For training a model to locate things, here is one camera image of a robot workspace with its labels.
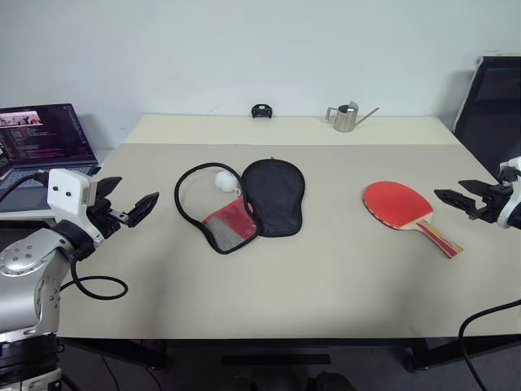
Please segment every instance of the table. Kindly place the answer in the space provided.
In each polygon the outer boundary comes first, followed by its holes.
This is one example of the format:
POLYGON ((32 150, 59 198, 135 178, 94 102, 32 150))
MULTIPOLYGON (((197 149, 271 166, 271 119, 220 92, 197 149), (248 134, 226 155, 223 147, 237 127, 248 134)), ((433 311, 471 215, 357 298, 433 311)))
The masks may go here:
MULTIPOLYGON (((314 118, 145 116, 99 174, 109 175, 124 178, 111 195, 120 210, 152 191, 160 200, 140 226, 118 232, 79 266, 80 275, 122 278, 129 294, 100 302, 68 289, 61 336, 455 336, 468 315, 519 296, 519 232, 472 222, 432 192, 458 188, 464 178, 492 181, 434 118, 371 118, 339 134, 314 118), (297 165, 306 178, 301 232, 215 253, 175 209, 175 182, 204 162, 242 172, 270 156, 297 165), (373 219, 361 192, 382 179, 424 194, 436 211, 433 223, 463 253, 445 259, 419 233, 373 219)), ((104 294, 116 289, 89 286, 104 294)), ((518 334, 519 321, 517 310, 495 314, 473 323, 468 335, 518 334)))

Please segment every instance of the black cable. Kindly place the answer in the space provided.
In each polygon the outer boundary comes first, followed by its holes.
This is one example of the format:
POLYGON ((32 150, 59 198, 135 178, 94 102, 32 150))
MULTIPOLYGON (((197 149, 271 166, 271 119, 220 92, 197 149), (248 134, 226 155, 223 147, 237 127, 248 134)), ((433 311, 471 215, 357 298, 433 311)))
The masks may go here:
POLYGON ((10 185, 2 194, 0 194, 0 202, 2 202, 4 200, 4 198, 6 198, 9 195, 9 193, 11 193, 13 190, 15 190, 19 185, 21 185, 22 183, 24 183, 30 179, 34 179, 34 174, 26 175, 26 176, 18 179, 16 182, 13 182, 12 185, 10 185))
POLYGON ((112 372, 112 369, 108 366, 108 362, 105 359, 105 356, 101 356, 101 359, 103 360, 103 363, 105 364, 105 367, 107 367, 108 373, 111 374, 112 379, 114 380, 114 384, 116 385, 116 391, 120 391, 120 384, 117 381, 117 378, 114 376, 114 373, 112 372))
POLYGON ((81 389, 74 383, 67 375, 62 372, 62 381, 72 390, 81 391, 81 389))
POLYGON ((512 301, 511 303, 507 303, 504 305, 498 305, 497 307, 489 308, 488 310, 478 312, 477 314, 474 314, 474 315, 470 316, 469 318, 465 319, 465 321, 462 323, 462 325, 459 328, 458 341, 459 341, 460 347, 462 348, 462 353, 463 353, 463 357, 466 361, 466 365, 468 365, 469 369, 472 372, 472 375, 474 376, 475 381, 478 383, 479 387, 483 391, 487 391, 487 388, 483 384, 483 381, 480 379, 478 372, 476 372, 476 370, 474 369, 471 359, 469 358, 469 355, 466 352, 463 334, 465 333, 466 327, 472 321, 476 320, 477 318, 481 318, 482 316, 485 316, 488 314, 493 314, 494 312, 508 310, 509 308, 513 308, 517 305, 521 305, 521 300, 512 301))
POLYGON ((150 377, 155 381, 155 383, 157 384, 157 389, 159 391, 163 391, 163 386, 161 385, 160 381, 157 380, 157 377, 155 377, 155 375, 151 372, 151 370, 148 368, 145 368, 145 371, 147 371, 147 373, 150 375, 150 377))
POLYGON ((117 279, 116 277, 110 277, 108 275, 90 275, 88 277, 78 278, 78 274, 76 271, 76 264, 77 264, 76 260, 71 261, 72 281, 69 281, 68 283, 65 283, 64 285, 62 285, 59 289, 60 292, 62 292, 65 288, 70 287, 71 285, 75 284, 77 286, 77 288, 80 289, 80 291, 82 293, 84 293, 85 295, 87 295, 88 297, 91 297, 96 300, 115 300, 115 299, 119 299, 120 297, 123 297, 129 291, 129 286, 125 283, 125 281, 121 281, 120 279, 117 279), (118 283, 123 288, 123 292, 118 293, 117 295, 112 295, 112 296, 104 296, 104 295, 98 295, 96 293, 92 293, 89 289, 85 288, 85 286, 81 283, 81 281, 88 281, 88 280, 92 280, 92 279, 102 279, 102 280, 113 281, 115 283, 118 283))

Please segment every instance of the laptop screen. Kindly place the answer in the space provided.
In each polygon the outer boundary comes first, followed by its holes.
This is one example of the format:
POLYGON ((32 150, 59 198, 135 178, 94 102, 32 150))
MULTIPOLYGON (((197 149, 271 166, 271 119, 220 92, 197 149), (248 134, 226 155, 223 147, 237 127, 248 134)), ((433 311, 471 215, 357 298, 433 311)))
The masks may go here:
POLYGON ((13 165, 96 161, 71 104, 0 109, 0 148, 13 165))

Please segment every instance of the white wall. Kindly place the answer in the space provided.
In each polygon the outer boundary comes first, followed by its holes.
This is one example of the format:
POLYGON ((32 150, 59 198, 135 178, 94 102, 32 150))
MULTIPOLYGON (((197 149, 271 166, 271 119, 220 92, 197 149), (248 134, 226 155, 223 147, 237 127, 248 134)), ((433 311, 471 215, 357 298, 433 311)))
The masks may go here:
POLYGON ((96 148, 144 112, 447 115, 519 0, 0 0, 0 107, 71 102, 96 148))

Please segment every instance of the table tennis paddle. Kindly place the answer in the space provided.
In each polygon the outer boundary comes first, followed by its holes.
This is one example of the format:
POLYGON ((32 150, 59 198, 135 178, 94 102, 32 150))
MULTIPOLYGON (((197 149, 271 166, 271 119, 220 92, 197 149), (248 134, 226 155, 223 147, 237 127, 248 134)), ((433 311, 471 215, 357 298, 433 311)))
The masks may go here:
POLYGON ((413 189, 396 182, 376 182, 366 188, 363 201, 383 224, 396 230, 423 232, 447 257, 463 251, 430 224, 432 206, 413 189))

